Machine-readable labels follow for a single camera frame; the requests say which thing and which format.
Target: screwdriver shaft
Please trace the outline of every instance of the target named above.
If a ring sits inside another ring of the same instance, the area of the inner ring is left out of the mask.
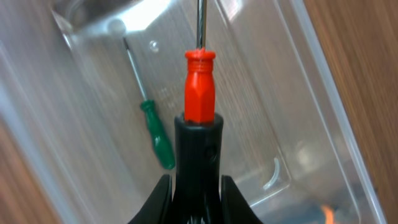
[[[198,0],[198,20],[197,20],[197,48],[202,49],[206,46],[206,11],[207,0]]]
[[[126,40],[125,37],[123,37],[123,42],[124,42],[124,46],[126,48],[127,55],[129,56],[129,60],[130,60],[130,64],[131,64],[132,70],[134,71],[134,75],[136,76],[136,80],[137,80],[138,87],[139,87],[139,90],[141,92],[142,98],[144,99],[144,101],[146,101],[146,100],[148,100],[147,93],[145,91],[144,85],[141,82],[141,78],[140,78],[140,74],[138,72],[137,65],[134,62],[134,58],[132,56],[129,44],[127,43],[127,40]]]

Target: screwdriver handle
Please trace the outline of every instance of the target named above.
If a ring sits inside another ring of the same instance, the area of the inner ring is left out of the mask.
[[[150,138],[152,139],[157,158],[164,169],[173,169],[175,166],[173,147],[156,113],[155,101],[146,100],[141,103],[140,107],[145,113],[147,129],[150,132]]]

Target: plastic container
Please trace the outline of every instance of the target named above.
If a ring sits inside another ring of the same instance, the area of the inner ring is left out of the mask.
[[[16,107],[29,103],[25,115],[9,121],[34,117],[39,137],[9,123],[21,142],[34,138],[25,153],[43,157],[29,162],[65,223],[126,223],[165,172],[151,150],[121,38],[174,140],[196,6],[194,0],[51,6],[61,32],[48,35],[66,45],[58,41],[55,56],[43,60],[62,71],[63,87],[37,83],[53,95],[55,112],[42,108],[34,90],[8,90]],[[233,177],[264,223],[321,223],[312,217],[324,208],[340,223],[386,222],[302,1],[209,1],[206,47],[217,53],[221,173]],[[15,77],[8,85],[27,85],[17,53],[8,52],[2,48],[5,73]]]

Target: red screwdriver handle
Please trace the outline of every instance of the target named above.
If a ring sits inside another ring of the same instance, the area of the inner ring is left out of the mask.
[[[185,53],[188,76],[185,81],[185,121],[209,123],[215,117],[213,59],[216,54],[205,49]]]

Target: brown wooden surface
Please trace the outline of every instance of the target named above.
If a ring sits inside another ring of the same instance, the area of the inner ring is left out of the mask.
[[[398,1],[306,0],[389,223],[398,222]]]
[[[0,223],[58,223],[56,214],[1,120]]]

